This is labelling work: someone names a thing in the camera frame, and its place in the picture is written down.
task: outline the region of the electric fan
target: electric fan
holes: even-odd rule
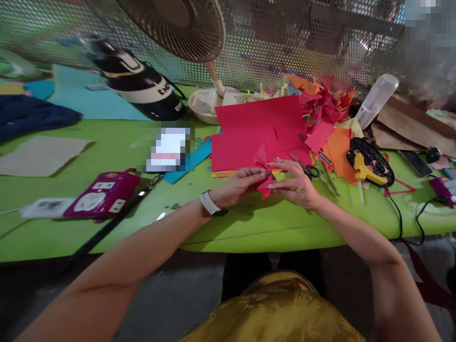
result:
[[[245,102],[237,89],[224,87],[213,61],[221,54],[226,34],[217,0],[116,0],[150,39],[173,55],[205,64],[214,88],[199,89],[189,98],[195,115],[219,124],[214,107]]]

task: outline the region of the hand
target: hand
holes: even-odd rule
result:
[[[240,169],[217,189],[211,190],[209,196],[217,207],[230,207],[239,203],[247,194],[256,191],[255,183],[270,174],[270,170],[261,168]]]
[[[294,178],[285,178],[284,180],[269,184],[267,188],[273,189],[272,193],[285,195],[289,200],[304,209],[318,209],[322,201],[322,196],[315,190],[309,177],[304,173],[298,163],[277,158],[276,162],[268,164],[273,169],[281,169],[294,176]]]

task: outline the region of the power strip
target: power strip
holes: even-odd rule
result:
[[[23,219],[57,219],[62,218],[65,211],[77,198],[45,198],[38,199],[32,205],[24,207]]]

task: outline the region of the black palette tray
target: black palette tray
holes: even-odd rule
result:
[[[347,152],[347,159],[350,165],[353,167],[355,163],[355,154],[360,152],[364,157],[364,165],[372,167],[372,172],[380,177],[386,177],[388,182],[383,185],[384,187],[390,187],[394,183],[394,172],[390,167],[386,159],[381,153],[370,143],[360,138],[353,138],[350,141],[351,149]]]

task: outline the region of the fan guard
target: fan guard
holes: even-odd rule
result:
[[[179,58],[209,63],[222,52],[225,26],[214,0],[116,0],[154,42]]]

